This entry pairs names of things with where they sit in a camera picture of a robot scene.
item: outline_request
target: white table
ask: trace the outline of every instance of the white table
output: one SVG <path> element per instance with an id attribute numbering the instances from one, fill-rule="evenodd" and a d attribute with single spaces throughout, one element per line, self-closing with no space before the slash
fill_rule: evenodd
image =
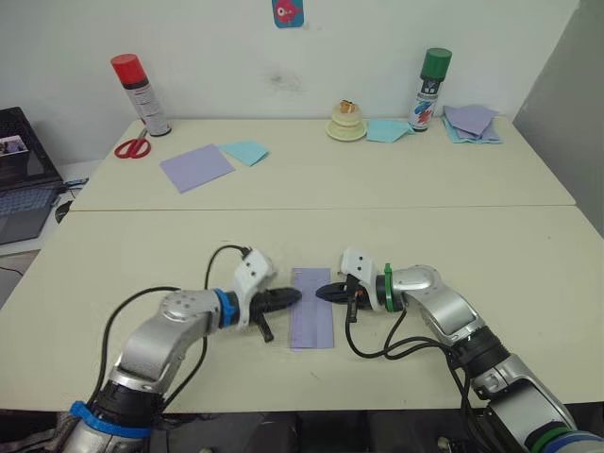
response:
<path id="1" fill-rule="evenodd" d="M 223 243 L 265 251 L 280 270 L 276 285 L 291 283 L 293 267 L 335 270 L 349 245 L 394 268 L 433 265 L 563 402 L 604 399 L 603 244 L 574 207 L 132 211 L 72 212 L 0 311 L 0 407 L 56 411 L 86 399 L 111 311 L 149 286 L 201 288 Z M 237 263 L 235 253 L 221 256 L 211 285 L 227 289 Z M 119 318 L 109 363 L 159 298 Z M 362 312 L 353 335 L 376 349 L 394 319 Z M 212 336 L 207 362 L 171 410 L 459 405 L 439 352 L 396 362 L 356 357 L 344 339 L 344 307 L 334 308 L 334 349 L 294 353 L 289 315 L 268 321 L 271 344 L 255 327 Z M 429 335 L 416 310 L 401 332 Z M 181 376 L 198 352 L 199 344 L 190 349 Z"/>
<path id="2" fill-rule="evenodd" d="M 112 150 L 74 210 L 289 210 L 573 205 L 574 200 L 512 123 L 495 118 L 503 144 L 454 144 L 440 119 L 396 143 L 340 143 L 327 120 L 176 120 L 151 154 Z M 124 140 L 136 137 L 133 123 Z M 253 167 L 180 194 L 162 160 L 208 143 L 255 140 L 271 151 Z"/>

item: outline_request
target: spray can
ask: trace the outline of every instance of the spray can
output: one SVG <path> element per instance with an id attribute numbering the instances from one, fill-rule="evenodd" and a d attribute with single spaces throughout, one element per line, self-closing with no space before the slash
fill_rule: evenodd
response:
<path id="1" fill-rule="evenodd" d="M 111 66 L 122 82 L 134 109 L 143 120 L 149 135 L 158 137 L 169 133 L 172 129 L 168 125 L 168 120 L 139 58 L 134 54 L 118 55 L 111 59 Z"/>
<path id="2" fill-rule="evenodd" d="M 452 55 L 450 50 L 441 47 L 434 47 L 426 51 L 420 75 L 420 89 L 409 114 L 409 124 L 417 132 L 424 132 L 428 129 L 428 123 L 436 108 L 438 91 L 445 80 Z"/>

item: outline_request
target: red cap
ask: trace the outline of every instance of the red cap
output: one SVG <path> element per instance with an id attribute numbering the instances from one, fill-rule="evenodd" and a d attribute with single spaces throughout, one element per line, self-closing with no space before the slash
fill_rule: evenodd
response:
<path id="1" fill-rule="evenodd" d="M 115 73 L 124 85 L 138 83 L 147 75 L 144 73 L 141 61 L 134 54 L 122 54 L 111 59 L 111 65 Z"/>

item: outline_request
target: laptop screen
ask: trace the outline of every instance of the laptop screen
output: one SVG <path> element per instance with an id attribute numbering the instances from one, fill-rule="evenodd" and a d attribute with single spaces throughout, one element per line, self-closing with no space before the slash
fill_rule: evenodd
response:
<path id="1" fill-rule="evenodd" d="M 61 181 L 23 111 L 0 110 L 0 191 Z"/>

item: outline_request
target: red scissors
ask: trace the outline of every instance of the red scissors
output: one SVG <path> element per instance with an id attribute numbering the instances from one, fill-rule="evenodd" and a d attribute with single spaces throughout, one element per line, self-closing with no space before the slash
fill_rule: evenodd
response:
<path id="1" fill-rule="evenodd" d="M 136 139 L 123 142 L 115 148 L 113 154 L 120 159 L 144 158 L 151 151 L 151 143 L 144 137 L 145 135 L 147 135 L 146 127 L 143 128 L 143 131 Z"/>

